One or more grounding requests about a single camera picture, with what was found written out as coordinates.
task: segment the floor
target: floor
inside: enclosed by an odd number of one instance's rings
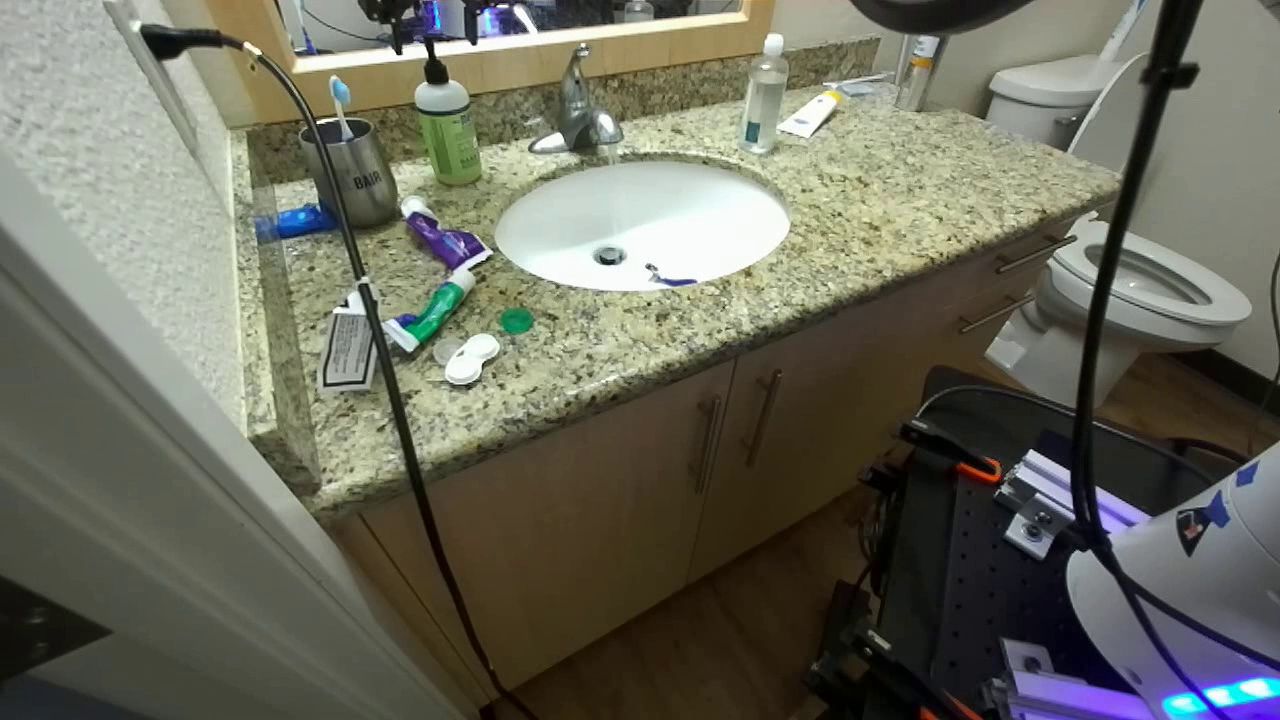
[[[1280,439],[1276,417],[1257,424],[1251,404],[1177,361],[1139,361],[1099,417],[1237,451]],[[855,512],[842,500],[517,694],[542,720],[813,720],[822,703],[801,672],[833,582],[855,569]]]

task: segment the backsplash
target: backsplash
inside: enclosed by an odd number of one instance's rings
[[[788,63],[792,63],[788,82],[808,86],[808,82],[827,81],[835,67],[846,77],[855,77],[855,72],[870,72],[874,61],[877,61],[877,39],[788,51]],[[733,61],[714,61],[714,63],[601,77],[601,81],[593,81],[593,91],[621,119],[704,107],[704,104],[728,104],[728,99],[746,97],[749,63],[751,63],[751,54],[733,54]],[[510,142],[521,135],[531,138],[531,135],[550,133],[545,115],[551,115],[551,113],[556,113],[556,82],[487,91],[487,97],[474,99],[474,119],[477,119],[481,142]],[[386,150],[415,146],[415,138],[410,138],[410,135],[415,135],[411,104],[365,113],[365,119],[382,135]],[[251,182],[300,181],[304,167],[297,161],[297,125],[251,128],[248,133],[248,161],[251,161]]]

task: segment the sink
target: sink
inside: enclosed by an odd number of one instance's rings
[[[531,277],[593,290],[658,290],[741,273],[788,234],[785,205],[699,161],[621,161],[556,176],[495,220]]]

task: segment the toilet tank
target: toilet tank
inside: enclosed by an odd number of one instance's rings
[[[1005,67],[990,82],[990,125],[1023,138],[1070,146],[1109,77],[1109,67],[1095,67],[1095,54]]]

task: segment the cabinet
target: cabinet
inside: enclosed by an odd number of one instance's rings
[[[1055,230],[960,261],[714,372],[434,482],[481,640],[504,685],[676,594],[822,512],[893,443],[934,365],[978,365]],[[423,665],[484,703],[411,500],[336,531]]]

